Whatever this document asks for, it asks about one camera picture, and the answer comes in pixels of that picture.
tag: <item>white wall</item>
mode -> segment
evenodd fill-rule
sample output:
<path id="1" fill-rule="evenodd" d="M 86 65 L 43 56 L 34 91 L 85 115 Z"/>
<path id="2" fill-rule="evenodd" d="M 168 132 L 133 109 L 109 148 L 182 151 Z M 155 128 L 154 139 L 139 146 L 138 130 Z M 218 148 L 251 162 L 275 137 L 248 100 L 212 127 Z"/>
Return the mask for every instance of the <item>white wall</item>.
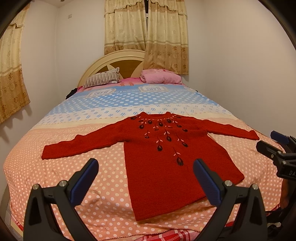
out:
<path id="1" fill-rule="evenodd" d="M 204 4 L 201 0 L 186 0 L 189 75 L 184 75 L 184 84 L 205 93 L 207 77 L 207 29 Z"/>
<path id="2" fill-rule="evenodd" d="M 87 68 L 104 55 L 104 0 L 74 0 L 59 8 L 56 35 L 59 95 L 65 98 Z"/>
<path id="3" fill-rule="evenodd" d="M 296 51 L 279 22 L 257 0 L 202 1 L 204 94 L 265 135 L 296 136 Z"/>
<path id="4" fill-rule="evenodd" d="M 57 12 L 56 7 L 39 0 L 32 2 L 28 10 L 22 35 L 21 60 L 24 82 L 31 103 L 0 124 L 1 166 L 22 136 L 61 102 L 56 91 L 54 65 Z M 0 200 L 6 185 L 1 168 Z"/>

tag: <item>curtain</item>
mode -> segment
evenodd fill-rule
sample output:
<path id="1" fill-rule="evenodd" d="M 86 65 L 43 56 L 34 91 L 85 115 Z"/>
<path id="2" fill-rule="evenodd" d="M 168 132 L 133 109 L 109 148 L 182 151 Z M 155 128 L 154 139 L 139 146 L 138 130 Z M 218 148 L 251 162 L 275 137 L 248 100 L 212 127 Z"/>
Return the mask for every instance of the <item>curtain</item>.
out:
<path id="1" fill-rule="evenodd" d="M 30 103 L 20 61 L 20 43 L 27 5 L 0 39 L 0 123 Z"/>
<path id="2" fill-rule="evenodd" d="M 147 36 L 144 0 L 105 1 L 104 53 L 145 50 Z"/>
<path id="3" fill-rule="evenodd" d="M 188 30 L 184 0 L 149 0 L 144 69 L 188 74 Z"/>

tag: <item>blue gripper pad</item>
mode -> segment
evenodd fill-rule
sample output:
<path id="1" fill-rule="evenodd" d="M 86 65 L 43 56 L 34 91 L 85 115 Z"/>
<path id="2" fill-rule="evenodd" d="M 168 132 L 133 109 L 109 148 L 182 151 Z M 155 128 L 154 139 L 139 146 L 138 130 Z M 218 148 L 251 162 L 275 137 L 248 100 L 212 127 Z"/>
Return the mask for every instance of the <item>blue gripper pad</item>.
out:
<path id="1" fill-rule="evenodd" d="M 193 172 L 210 203 L 219 207 L 225 193 L 222 179 L 212 172 L 202 159 L 194 161 Z"/>
<path id="2" fill-rule="evenodd" d="M 275 140 L 275 141 L 281 143 L 282 145 L 288 145 L 289 142 L 290 142 L 290 141 L 289 141 L 289 138 L 288 138 L 287 136 L 285 136 L 285 135 L 283 135 L 283 134 L 281 134 L 281 133 L 278 133 L 278 132 L 276 132 L 276 131 L 272 131 L 272 132 L 270 133 L 270 137 L 271 137 L 273 140 Z"/>
<path id="3" fill-rule="evenodd" d="M 77 175 L 74 174 L 69 180 L 70 203 L 72 206 L 81 204 L 98 171 L 98 161 L 91 158 L 79 172 L 75 172 Z"/>

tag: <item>sweater sleeve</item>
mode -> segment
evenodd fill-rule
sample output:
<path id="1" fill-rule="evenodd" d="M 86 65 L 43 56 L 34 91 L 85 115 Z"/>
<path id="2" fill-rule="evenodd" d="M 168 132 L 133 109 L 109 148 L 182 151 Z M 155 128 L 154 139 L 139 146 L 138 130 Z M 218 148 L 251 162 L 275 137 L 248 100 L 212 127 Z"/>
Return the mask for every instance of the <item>sweater sleeve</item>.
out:
<path id="1" fill-rule="evenodd" d="M 71 141 L 62 141 L 44 147 L 41 158 L 57 159 L 86 153 L 127 141 L 126 119 L 107 125 L 85 136 L 77 135 Z"/>
<path id="2" fill-rule="evenodd" d="M 260 140 L 254 130 L 246 131 L 229 124 L 224 125 L 210 120 L 202 120 L 202 125 L 208 131 L 208 133 L 240 137 L 250 140 Z"/>

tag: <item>window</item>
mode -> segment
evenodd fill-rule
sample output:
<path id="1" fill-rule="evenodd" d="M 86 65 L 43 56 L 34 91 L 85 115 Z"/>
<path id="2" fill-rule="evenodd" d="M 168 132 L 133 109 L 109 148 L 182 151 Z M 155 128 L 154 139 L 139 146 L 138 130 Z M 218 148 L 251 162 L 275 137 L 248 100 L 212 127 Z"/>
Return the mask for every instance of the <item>window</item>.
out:
<path id="1" fill-rule="evenodd" d="M 145 1 L 145 12 L 146 12 L 146 24 L 147 24 L 147 29 L 148 29 L 148 0 Z"/>

